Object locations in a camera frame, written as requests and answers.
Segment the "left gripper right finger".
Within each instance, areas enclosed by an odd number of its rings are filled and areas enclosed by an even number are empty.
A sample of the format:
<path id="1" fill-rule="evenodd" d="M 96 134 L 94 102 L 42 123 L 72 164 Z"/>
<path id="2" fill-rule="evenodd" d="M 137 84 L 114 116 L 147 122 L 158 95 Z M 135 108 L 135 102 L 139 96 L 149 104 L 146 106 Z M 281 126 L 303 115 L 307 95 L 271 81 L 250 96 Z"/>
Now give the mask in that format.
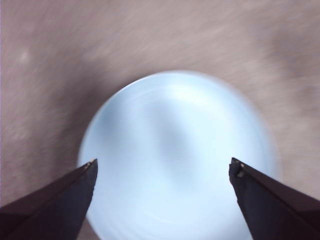
<path id="1" fill-rule="evenodd" d="M 318 240 L 320 202 L 232 158 L 229 180 L 254 240 Z"/>

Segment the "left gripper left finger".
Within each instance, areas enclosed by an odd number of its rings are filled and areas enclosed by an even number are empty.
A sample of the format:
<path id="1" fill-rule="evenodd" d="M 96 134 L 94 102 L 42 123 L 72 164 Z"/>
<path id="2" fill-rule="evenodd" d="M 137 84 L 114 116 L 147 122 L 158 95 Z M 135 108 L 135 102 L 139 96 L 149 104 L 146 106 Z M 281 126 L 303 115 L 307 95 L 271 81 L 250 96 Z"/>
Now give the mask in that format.
<path id="1" fill-rule="evenodd" d="M 75 240 L 91 204 L 98 161 L 0 208 L 2 240 Z"/>

